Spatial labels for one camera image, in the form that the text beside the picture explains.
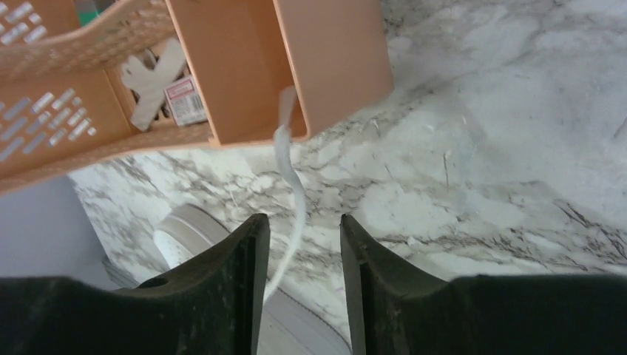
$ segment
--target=white cable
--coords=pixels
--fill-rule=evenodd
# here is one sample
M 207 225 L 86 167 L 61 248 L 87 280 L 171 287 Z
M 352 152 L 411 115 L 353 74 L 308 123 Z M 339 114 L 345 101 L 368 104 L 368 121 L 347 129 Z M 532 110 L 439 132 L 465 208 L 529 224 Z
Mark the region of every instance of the white cable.
M 305 200 L 305 188 L 298 178 L 298 175 L 292 167 L 290 160 L 290 117 L 294 105 L 296 104 L 296 88 L 285 88 L 279 97 L 279 128 L 274 132 L 274 157 L 277 160 L 279 173 L 283 176 L 283 180 L 292 188 L 294 193 L 294 202 L 296 205 L 296 220 L 292 227 L 290 243 L 285 251 L 283 258 L 279 262 L 277 271 L 272 275 L 270 282 L 265 285 L 263 294 L 263 302 L 265 303 L 272 294 L 277 290 L 281 279 L 288 269 L 288 265 L 296 254 L 296 250 L 300 247 L 302 233 L 305 229 L 305 221 L 307 219 L 307 205 Z

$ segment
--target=metal object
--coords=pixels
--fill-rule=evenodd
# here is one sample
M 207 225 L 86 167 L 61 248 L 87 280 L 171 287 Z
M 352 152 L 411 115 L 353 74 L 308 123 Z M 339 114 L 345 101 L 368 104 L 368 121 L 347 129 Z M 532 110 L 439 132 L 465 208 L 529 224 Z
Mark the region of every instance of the metal object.
M 133 290 L 0 280 L 0 354 L 256 354 L 269 245 L 256 214 Z
M 342 216 L 353 354 L 624 354 L 627 280 L 610 275 L 440 280 Z

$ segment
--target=marble countertop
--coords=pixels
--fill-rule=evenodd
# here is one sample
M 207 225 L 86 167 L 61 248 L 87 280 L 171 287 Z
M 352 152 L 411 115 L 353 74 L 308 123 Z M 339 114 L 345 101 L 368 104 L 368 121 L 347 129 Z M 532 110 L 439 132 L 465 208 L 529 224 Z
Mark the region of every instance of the marble countertop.
M 348 334 L 342 213 L 443 278 L 627 274 L 627 4 L 382 6 L 396 90 L 293 148 L 309 220 L 284 284 Z M 151 234 L 181 203 L 229 229 L 268 214 L 270 270 L 294 217 L 271 147 L 139 154 L 70 177 L 110 260 L 138 281 L 166 269 Z

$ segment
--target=white cross-shaped object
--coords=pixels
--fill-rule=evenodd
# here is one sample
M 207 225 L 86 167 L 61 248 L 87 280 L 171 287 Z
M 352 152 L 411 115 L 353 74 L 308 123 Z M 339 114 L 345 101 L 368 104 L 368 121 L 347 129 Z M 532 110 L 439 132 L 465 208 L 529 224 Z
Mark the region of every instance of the white cross-shaped object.
M 139 95 L 139 102 L 131 117 L 131 123 L 138 129 L 148 130 L 166 100 L 163 91 L 178 78 L 185 65 L 183 47 L 173 38 L 168 40 L 154 70 L 146 68 L 134 55 L 122 64 L 122 83 Z

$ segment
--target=basket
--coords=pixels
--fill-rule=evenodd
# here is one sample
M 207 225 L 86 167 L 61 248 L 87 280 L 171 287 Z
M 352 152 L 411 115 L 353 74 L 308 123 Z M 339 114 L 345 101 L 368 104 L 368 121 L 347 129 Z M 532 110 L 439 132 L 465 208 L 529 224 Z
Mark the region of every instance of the basket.
M 298 141 L 393 88 L 377 0 L 123 0 L 82 28 L 72 0 L 5 0 L 0 24 L 0 192 L 130 152 L 267 143 L 290 85 Z M 140 132 L 119 64 L 171 36 L 209 122 Z

